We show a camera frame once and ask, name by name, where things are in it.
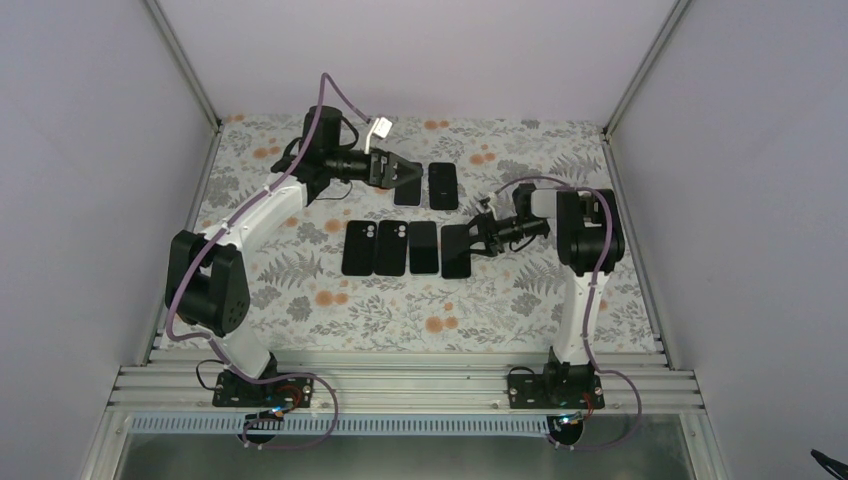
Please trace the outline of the black phone case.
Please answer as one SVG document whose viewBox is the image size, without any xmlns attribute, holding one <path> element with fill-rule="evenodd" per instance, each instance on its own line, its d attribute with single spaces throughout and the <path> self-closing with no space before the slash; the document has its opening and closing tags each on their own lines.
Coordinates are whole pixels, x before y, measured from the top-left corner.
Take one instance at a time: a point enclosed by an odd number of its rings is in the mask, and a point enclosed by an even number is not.
<svg viewBox="0 0 848 480">
<path fill-rule="evenodd" d="M 345 276 L 373 274 L 377 224 L 351 220 L 346 225 L 341 272 Z"/>
<path fill-rule="evenodd" d="M 374 256 L 374 273 L 379 276 L 399 277 L 407 266 L 408 223 L 399 220 L 383 220 L 377 226 L 377 241 Z"/>
</svg>

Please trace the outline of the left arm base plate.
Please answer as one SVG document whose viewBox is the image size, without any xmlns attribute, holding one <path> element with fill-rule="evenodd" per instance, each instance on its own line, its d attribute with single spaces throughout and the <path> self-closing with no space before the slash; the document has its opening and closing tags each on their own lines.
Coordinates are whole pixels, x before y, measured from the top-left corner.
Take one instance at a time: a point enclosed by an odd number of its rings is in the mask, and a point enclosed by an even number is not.
<svg viewBox="0 0 848 480">
<path fill-rule="evenodd" d="M 313 388 L 313 379 L 298 377 L 259 385 L 225 370 L 217 377 L 212 405 L 218 408 L 264 410 L 309 408 Z"/>
</svg>

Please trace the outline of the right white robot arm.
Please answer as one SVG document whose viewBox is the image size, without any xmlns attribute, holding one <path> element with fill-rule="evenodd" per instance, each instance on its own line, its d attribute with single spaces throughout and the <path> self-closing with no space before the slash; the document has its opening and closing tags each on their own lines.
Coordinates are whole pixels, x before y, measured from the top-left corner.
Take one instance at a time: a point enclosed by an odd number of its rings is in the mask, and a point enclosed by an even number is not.
<svg viewBox="0 0 848 480">
<path fill-rule="evenodd" d="M 512 193 L 514 215 L 496 217 L 488 201 L 458 227 L 461 259 L 496 257 L 525 238 L 552 236 L 565 268 L 566 300 L 541 373 L 521 368 L 508 383 L 516 408 L 575 407 L 599 402 L 601 383 L 592 341 L 603 290 L 623 259 L 626 240 L 615 193 L 610 189 L 539 189 L 521 183 Z"/>
</svg>

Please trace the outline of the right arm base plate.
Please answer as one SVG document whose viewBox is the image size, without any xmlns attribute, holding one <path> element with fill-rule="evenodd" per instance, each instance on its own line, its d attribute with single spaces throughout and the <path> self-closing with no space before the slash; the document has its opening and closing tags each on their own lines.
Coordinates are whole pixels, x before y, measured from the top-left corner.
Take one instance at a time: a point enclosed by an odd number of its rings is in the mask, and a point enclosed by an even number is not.
<svg viewBox="0 0 848 480">
<path fill-rule="evenodd" d="M 606 407 L 598 376 L 589 386 L 555 385 L 546 381 L 542 374 L 519 369 L 506 375 L 506 394 L 514 410 L 601 410 Z"/>
</svg>

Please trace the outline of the teal phone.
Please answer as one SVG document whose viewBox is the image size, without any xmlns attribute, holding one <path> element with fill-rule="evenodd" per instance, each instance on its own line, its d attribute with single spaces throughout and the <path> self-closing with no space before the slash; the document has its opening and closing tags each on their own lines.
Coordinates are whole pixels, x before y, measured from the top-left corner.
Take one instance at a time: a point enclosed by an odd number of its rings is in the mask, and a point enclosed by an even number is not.
<svg viewBox="0 0 848 480">
<path fill-rule="evenodd" d="M 439 272 L 437 226 L 432 221 L 413 221 L 408 226 L 409 270 L 413 275 Z"/>
</svg>

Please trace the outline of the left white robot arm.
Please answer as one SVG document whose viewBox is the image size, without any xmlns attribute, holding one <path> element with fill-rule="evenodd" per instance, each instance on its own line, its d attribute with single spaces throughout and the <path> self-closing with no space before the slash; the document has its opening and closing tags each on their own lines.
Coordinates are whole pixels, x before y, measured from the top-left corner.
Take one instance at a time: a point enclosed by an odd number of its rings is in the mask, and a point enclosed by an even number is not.
<svg viewBox="0 0 848 480">
<path fill-rule="evenodd" d="M 170 245 L 165 333 L 173 342 L 209 343 L 238 390 L 255 405 L 278 391 L 274 359 L 245 318 L 250 307 L 248 258 L 286 220 L 312 204 L 332 180 L 361 182 L 384 190 L 422 177 L 421 167 L 375 146 L 393 126 L 386 117 L 369 120 L 365 133 L 342 143 L 349 121 L 334 107 L 315 105 L 262 186 L 223 220 L 201 232 L 182 230 Z"/>
</svg>

